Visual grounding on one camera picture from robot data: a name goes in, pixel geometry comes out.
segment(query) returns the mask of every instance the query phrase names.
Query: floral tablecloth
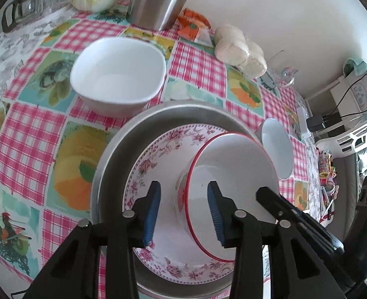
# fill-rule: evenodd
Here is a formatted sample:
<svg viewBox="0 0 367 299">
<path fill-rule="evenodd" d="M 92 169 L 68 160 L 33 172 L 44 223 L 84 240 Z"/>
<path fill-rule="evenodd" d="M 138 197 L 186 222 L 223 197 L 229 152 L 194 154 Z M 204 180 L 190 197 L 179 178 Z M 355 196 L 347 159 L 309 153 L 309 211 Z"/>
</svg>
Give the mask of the floral tablecloth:
<svg viewBox="0 0 367 299">
<path fill-rule="evenodd" d="M 81 218 L 97 162 L 127 121 L 90 111 L 71 89 L 78 54 L 101 37 L 133 37 L 165 55 L 167 76 L 147 108 L 167 100 L 195 99 L 225 108 L 256 130 L 276 118 L 290 134 L 292 176 L 280 193 L 320 218 L 318 162 L 312 138 L 303 140 L 296 113 L 302 98 L 291 88 L 270 89 L 218 61 L 213 49 L 171 30 L 150 32 L 130 25 L 126 6 L 88 14 L 63 10 L 22 32 L 0 38 L 0 262 L 31 282 Z M 99 297 L 105 298 L 105 259 Z"/>
</svg>

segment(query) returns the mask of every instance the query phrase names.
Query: red-rimmed bowl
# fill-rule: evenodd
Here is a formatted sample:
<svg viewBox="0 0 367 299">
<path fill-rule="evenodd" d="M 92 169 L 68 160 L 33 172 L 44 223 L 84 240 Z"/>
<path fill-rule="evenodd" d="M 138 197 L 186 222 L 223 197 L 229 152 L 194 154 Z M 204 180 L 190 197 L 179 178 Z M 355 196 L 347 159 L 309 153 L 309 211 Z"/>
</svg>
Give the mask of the red-rimmed bowl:
<svg viewBox="0 0 367 299">
<path fill-rule="evenodd" d="M 181 173 L 175 205 L 178 220 L 209 257 L 233 262 L 236 249 L 224 249 L 215 233 L 207 200 L 210 181 L 216 181 L 222 195 L 233 199 L 238 209 L 259 221 L 275 223 L 275 218 L 257 202 L 256 192 L 260 187 L 269 187 L 278 194 L 278 176 L 260 143 L 239 133 L 211 138 Z"/>
</svg>

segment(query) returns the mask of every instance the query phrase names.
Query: wall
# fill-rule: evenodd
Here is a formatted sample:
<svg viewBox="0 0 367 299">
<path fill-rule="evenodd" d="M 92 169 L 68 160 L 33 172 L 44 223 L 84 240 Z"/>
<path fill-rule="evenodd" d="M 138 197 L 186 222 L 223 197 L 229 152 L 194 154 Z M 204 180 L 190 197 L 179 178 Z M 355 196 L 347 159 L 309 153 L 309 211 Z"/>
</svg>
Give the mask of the wall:
<svg viewBox="0 0 367 299">
<path fill-rule="evenodd" d="M 186 6 L 213 27 L 238 26 L 266 59 L 290 50 L 300 63 L 295 87 L 305 96 L 340 76 L 349 56 L 367 62 L 367 11 L 358 0 L 188 0 Z"/>
</svg>

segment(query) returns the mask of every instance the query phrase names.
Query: red rim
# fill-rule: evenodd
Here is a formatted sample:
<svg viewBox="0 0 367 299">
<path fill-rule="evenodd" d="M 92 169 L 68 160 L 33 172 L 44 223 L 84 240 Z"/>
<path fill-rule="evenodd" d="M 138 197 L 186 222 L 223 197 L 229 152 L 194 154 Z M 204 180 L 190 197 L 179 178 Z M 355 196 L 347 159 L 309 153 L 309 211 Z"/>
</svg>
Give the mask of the red rim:
<svg viewBox="0 0 367 299">
<path fill-rule="evenodd" d="M 232 262 L 235 262 L 235 260 L 226 260 L 226 259 L 221 259 L 221 258 L 218 258 L 216 256 L 214 256 L 213 254 L 211 254 L 209 251 L 207 251 L 203 245 L 200 243 L 199 239 L 196 237 L 196 234 L 192 228 L 192 224 L 190 223 L 190 217 L 189 217 L 189 211 L 188 211 L 188 193 L 189 193 L 189 183 L 190 183 L 190 180 L 191 180 L 191 177 L 192 177 L 192 172 L 196 166 L 196 162 L 198 161 L 201 153 L 204 151 L 204 149 L 212 142 L 214 141 L 215 139 L 219 138 L 219 137 L 222 137 L 224 135 L 241 135 L 241 136 L 244 136 L 252 141 L 255 142 L 255 144 L 266 154 L 267 156 L 267 159 L 270 161 L 271 163 L 271 167 L 273 168 L 274 172 L 275 172 L 275 175 L 276 175 L 276 179 L 279 181 L 279 178 L 278 178 L 278 174 L 276 173 L 276 169 L 275 169 L 275 166 L 274 166 L 274 163 L 272 162 L 271 158 L 269 157 L 268 153 L 266 152 L 266 150 L 263 148 L 263 146 L 258 142 L 256 141 L 252 136 L 248 136 L 246 134 L 242 134 L 242 133 L 232 133 L 232 132 L 226 132 L 226 133 L 222 133 L 222 134 L 219 134 L 217 136 L 214 136 L 212 138 L 210 138 L 202 147 L 201 149 L 198 150 L 198 152 L 196 153 L 191 165 L 190 165 L 190 168 L 189 168 L 189 171 L 188 171 L 188 174 L 187 174 L 187 179 L 186 179 L 186 185 L 185 185 L 185 190 L 184 190 L 184 194 L 183 194 L 183 202 L 185 204 L 185 216 L 186 216 L 186 222 L 187 222 L 187 225 L 189 227 L 189 231 L 193 237 L 193 239 L 195 240 L 196 244 L 200 247 L 200 249 L 205 253 L 207 254 L 209 257 L 213 258 L 213 259 L 216 259 L 217 261 L 220 261 L 220 262 L 227 262 L 227 263 L 232 263 Z"/>
</svg>

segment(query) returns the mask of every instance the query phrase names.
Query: orange package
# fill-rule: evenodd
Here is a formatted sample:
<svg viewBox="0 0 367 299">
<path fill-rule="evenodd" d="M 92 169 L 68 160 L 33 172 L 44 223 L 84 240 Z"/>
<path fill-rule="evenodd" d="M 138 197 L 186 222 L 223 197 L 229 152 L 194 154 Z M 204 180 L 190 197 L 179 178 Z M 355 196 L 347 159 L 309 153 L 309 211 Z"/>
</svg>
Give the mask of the orange package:
<svg viewBox="0 0 367 299">
<path fill-rule="evenodd" d="M 186 8 L 183 15 L 178 16 L 178 22 L 178 35 L 194 43 L 214 47 L 209 33 L 210 23 L 203 15 Z"/>
</svg>

